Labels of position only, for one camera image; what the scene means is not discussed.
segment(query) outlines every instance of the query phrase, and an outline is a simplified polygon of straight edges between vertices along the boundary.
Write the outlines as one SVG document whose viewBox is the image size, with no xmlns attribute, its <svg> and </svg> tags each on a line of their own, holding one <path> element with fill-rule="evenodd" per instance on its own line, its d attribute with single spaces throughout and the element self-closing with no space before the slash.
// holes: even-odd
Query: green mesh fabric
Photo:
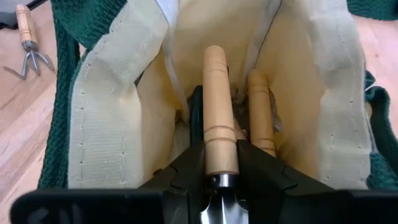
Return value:
<svg viewBox="0 0 398 224">
<path fill-rule="evenodd" d="M 347 0 L 348 10 L 357 16 L 392 21 L 398 19 L 398 0 Z"/>
<path fill-rule="evenodd" d="M 68 117 L 79 45 L 90 51 L 126 0 L 51 0 L 57 40 L 58 78 L 54 112 L 38 188 L 68 186 Z"/>
<path fill-rule="evenodd" d="M 375 79 L 366 71 L 365 88 Z M 371 173 L 367 179 L 371 189 L 398 189 L 398 142 L 389 121 L 390 98 L 387 91 L 379 86 L 366 90 L 365 100 L 372 106 L 371 127 L 376 150 L 370 155 Z"/>
<path fill-rule="evenodd" d="M 51 3 L 57 39 L 57 94 L 38 187 L 65 188 L 68 186 L 70 95 L 84 59 L 79 58 L 78 44 L 82 44 L 89 52 L 101 36 L 108 33 L 110 24 L 126 0 L 51 0 Z M 358 12 L 355 14 L 375 19 L 393 19 L 397 5 L 394 3 L 390 0 L 348 0 L 352 13 Z M 378 9 L 388 6 L 388 10 L 373 11 L 374 6 L 378 6 Z M 370 73 L 366 77 L 369 86 L 374 78 Z M 378 148 L 378 151 L 370 155 L 371 175 L 368 177 L 368 185 L 374 189 L 396 189 L 398 143 L 388 120 L 388 94 L 381 87 L 372 87 L 366 92 L 366 100 L 373 108 L 371 126 Z"/>
</svg>

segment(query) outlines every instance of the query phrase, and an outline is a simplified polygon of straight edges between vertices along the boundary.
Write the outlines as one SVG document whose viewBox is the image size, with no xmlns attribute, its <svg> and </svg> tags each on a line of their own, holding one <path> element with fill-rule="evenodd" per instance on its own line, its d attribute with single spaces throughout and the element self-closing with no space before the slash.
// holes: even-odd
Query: canvas tool bag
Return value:
<svg viewBox="0 0 398 224">
<path fill-rule="evenodd" d="M 275 95 L 278 155 L 337 189 L 365 189 L 364 56 L 344 0 L 129 0 L 70 92 L 69 188 L 135 188 L 189 146 L 203 52 L 226 52 L 233 101 L 256 68 Z"/>
</svg>

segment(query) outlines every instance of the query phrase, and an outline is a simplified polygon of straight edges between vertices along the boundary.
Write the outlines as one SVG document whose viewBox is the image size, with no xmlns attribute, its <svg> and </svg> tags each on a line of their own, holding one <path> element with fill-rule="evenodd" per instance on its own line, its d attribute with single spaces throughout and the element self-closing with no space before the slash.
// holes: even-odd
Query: metal prongs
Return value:
<svg viewBox="0 0 398 224">
<path fill-rule="evenodd" d="M 249 223 L 248 207 L 244 200 L 236 197 L 238 175 L 215 174 L 208 177 L 206 207 L 200 213 L 201 224 L 247 224 Z"/>
<path fill-rule="evenodd" d="M 37 75 L 40 75 L 40 68 L 39 68 L 39 65 L 37 63 L 37 59 L 38 58 L 41 59 L 41 61 L 43 61 L 44 64 L 46 64 L 46 66 L 48 66 L 48 68 L 51 69 L 51 71 L 55 70 L 54 65 L 53 65 L 53 63 L 51 61 L 51 58 L 48 55 L 42 54 L 42 53 L 34 51 L 34 50 L 31 50 L 30 52 L 28 52 L 25 55 L 24 64 L 22 66 L 22 73 L 21 74 L 19 74 L 18 72 L 16 72 L 12 68 L 9 68 L 9 67 L 6 67 L 6 66 L 4 66 L 3 68 L 4 68 L 5 71 L 7 71 L 7 72 L 17 76 L 18 78 L 21 78 L 21 79 L 24 80 L 24 79 L 26 79 L 26 76 L 27 76 L 28 67 L 30 67 Z"/>
</svg>

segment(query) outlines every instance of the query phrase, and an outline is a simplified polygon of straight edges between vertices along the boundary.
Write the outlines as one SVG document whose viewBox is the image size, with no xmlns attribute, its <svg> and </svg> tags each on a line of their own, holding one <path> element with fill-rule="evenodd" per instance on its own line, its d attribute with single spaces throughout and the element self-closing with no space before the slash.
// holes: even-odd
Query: wooden handle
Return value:
<svg viewBox="0 0 398 224">
<path fill-rule="evenodd" d="M 256 147 L 275 157 L 274 129 L 267 79 L 257 70 L 248 78 L 250 140 Z"/>
<path fill-rule="evenodd" d="M 32 18 L 30 17 L 29 8 L 23 4 L 19 4 L 16 6 L 16 14 L 19 32 L 21 33 L 21 42 L 31 40 L 37 43 L 36 33 Z"/>
<path fill-rule="evenodd" d="M 225 53 L 215 45 L 205 50 L 203 130 L 206 174 L 239 174 Z"/>
<path fill-rule="evenodd" d="M 242 130 L 241 126 L 239 125 L 238 120 L 236 120 L 236 118 L 234 118 L 234 130 L 235 130 L 236 140 L 238 140 L 238 139 L 245 140 L 246 139 L 246 137 L 244 137 L 243 130 Z"/>
</svg>

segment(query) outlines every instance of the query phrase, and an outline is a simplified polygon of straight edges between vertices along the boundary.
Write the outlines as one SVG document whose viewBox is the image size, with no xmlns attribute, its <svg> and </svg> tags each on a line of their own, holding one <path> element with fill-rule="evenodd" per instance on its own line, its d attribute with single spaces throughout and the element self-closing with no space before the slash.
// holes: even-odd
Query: gardening tool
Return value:
<svg viewBox="0 0 398 224">
<path fill-rule="evenodd" d="M 51 58 L 42 54 L 37 49 L 37 38 L 34 30 L 32 18 L 30 17 L 30 10 L 27 6 L 19 4 L 16 6 L 16 14 L 19 26 L 19 32 L 21 33 L 21 41 L 24 50 L 27 52 L 24 58 L 24 64 L 22 66 L 22 73 L 19 74 L 14 69 L 4 66 L 5 71 L 21 78 L 26 79 L 27 66 L 29 66 L 37 75 L 40 75 L 39 66 L 37 59 L 41 59 L 49 69 L 54 71 L 54 65 Z"/>
<path fill-rule="evenodd" d="M 267 79 L 257 70 L 248 77 L 250 140 L 275 157 L 274 128 Z"/>
<path fill-rule="evenodd" d="M 235 196 L 239 166 L 225 53 L 215 45 L 205 50 L 203 130 L 205 172 L 212 191 L 200 221 L 248 223 L 248 211 Z"/>
</svg>

